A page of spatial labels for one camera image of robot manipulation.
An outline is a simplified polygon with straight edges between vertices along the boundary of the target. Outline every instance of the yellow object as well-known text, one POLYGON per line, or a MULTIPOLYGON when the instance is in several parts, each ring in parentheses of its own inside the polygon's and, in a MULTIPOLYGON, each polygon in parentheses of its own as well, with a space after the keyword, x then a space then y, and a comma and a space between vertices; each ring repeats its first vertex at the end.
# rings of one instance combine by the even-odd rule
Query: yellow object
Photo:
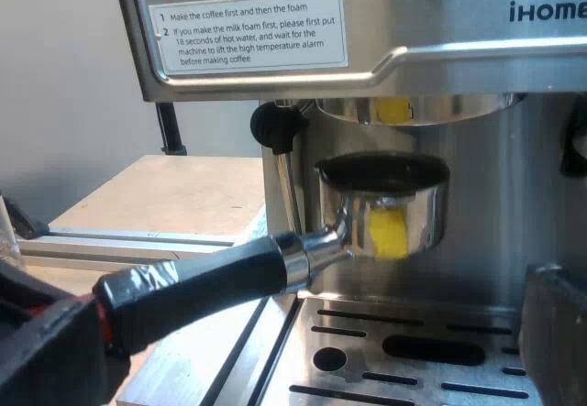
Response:
POLYGON ((387 125, 396 125, 412 120, 410 102, 404 97, 381 97, 375 100, 379 120, 387 125))
POLYGON ((371 209, 369 233, 375 245, 375 258, 407 257, 405 209, 371 209))

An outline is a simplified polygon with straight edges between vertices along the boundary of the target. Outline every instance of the portafilter handle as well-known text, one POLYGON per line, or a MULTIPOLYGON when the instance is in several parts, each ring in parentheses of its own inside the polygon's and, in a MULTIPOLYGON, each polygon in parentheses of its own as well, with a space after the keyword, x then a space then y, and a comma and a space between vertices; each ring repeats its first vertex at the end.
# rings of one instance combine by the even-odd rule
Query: portafilter handle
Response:
POLYGON ((165 335, 238 303, 303 288, 345 254, 334 231, 265 236, 205 258, 162 261, 104 275, 93 294, 113 345, 132 355, 165 335))

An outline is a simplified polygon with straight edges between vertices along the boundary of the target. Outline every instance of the instruction label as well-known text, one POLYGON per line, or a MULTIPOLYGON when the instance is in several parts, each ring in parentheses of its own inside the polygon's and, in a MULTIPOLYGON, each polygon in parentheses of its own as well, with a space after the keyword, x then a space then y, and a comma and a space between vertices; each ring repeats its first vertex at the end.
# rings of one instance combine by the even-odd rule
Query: instruction label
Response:
POLYGON ((342 0, 150 5, 168 74, 347 67, 342 0))

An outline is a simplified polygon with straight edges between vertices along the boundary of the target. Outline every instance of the drip tray grate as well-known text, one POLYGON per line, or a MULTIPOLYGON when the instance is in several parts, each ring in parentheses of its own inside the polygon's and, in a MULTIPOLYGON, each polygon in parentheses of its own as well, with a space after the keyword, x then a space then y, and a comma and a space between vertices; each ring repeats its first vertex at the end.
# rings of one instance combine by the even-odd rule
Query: drip tray grate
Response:
POLYGON ((308 298, 261 405, 541 406, 515 321, 308 298))

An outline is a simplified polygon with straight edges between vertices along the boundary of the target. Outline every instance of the wooden table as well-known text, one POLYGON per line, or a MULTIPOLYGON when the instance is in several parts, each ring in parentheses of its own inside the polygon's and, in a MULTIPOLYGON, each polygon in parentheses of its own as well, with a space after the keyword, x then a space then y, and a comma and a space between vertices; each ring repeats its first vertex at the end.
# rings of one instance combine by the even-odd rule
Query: wooden table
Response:
MULTIPOLYGON (((236 236, 263 204, 261 159, 145 156, 51 225, 236 236)), ((28 266, 28 272, 76 295, 88 293, 104 273, 40 266, 28 266)), ((118 393, 152 349, 131 358, 129 377, 118 393)))

